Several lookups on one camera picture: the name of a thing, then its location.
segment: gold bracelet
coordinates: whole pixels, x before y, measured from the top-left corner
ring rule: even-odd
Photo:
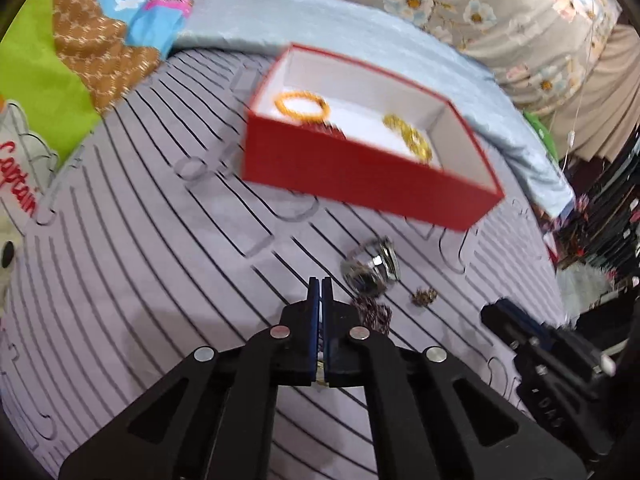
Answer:
[[[289,110],[284,104],[286,99],[308,99],[309,101],[315,102],[321,108],[321,112],[319,114],[303,114]],[[319,95],[303,90],[278,94],[275,99],[275,105],[281,114],[307,123],[322,123],[329,116],[330,111],[327,102]]]
[[[395,114],[387,114],[383,117],[384,125],[394,132],[399,132],[405,145],[421,162],[430,162],[433,152],[427,140],[414,127],[409,126]]]

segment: black eye of plush toy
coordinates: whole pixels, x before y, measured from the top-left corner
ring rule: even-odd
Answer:
[[[6,269],[14,260],[15,248],[13,242],[7,242],[2,248],[2,268]]]

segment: triangular cutout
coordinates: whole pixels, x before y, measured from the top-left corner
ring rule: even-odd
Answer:
[[[131,421],[129,433],[152,444],[160,444],[169,429],[169,424],[180,406],[189,380],[181,378],[147,410]]]
[[[518,431],[518,424],[466,379],[455,381],[453,388],[481,446],[498,444]]]

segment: bed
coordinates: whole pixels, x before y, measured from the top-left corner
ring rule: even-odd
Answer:
[[[565,313],[535,218],[499,152],[507,198],[466,233],[242,181],[244,109],[271,58],[187,50],[120,102],[72,156],[26,232],[2,320],[0,388],[25,444],[55,476],[64,458],[193,348],[228,349],[304,297],[309,276],[350,292],[344,253],[396,244],[391,338],[441,344],[514,404],[511,351],[479,323],[509,296],[536,319]],[[202,164],[210,178],[193,181]],[[433,286],[427,309],[410,303]],[[278,398],[273,478],[373,478],[359,388]]]

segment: white cord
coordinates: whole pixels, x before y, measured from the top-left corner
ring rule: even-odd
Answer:
[[[580,114],[580,108],[582,107],[582,98],[584,97],[584,87],[585,84],[587,82],[587,76],[589,73],[589,62],[591,60],[591,47],[593,46],[593,30],[595,28],[596,25],[596,8],[595,8],[595,0],[591,0],[591,13],[593,15],[593,19],[591,20],[591,33],[590,33],[590,37],[589,37],[589,51],[587,53],[587,70],[585,72],[584,75],[584,81],[582,82],[582,87],[580,88],[580,100],[578,101],[578,108],[575,111],[575,117],[574,117],[574,126],[572,126],[571,131],[567,134],[567,149],[566,149],[566,153],[564,155],[564,164],[562,165],[562,172],[564,173],[564,170],[566,168],[566,162],[569,158],[569,151],[571,150],[571,148],[574,146],[574,142],[575,142],[575,125],[578,123],[578,115]]]

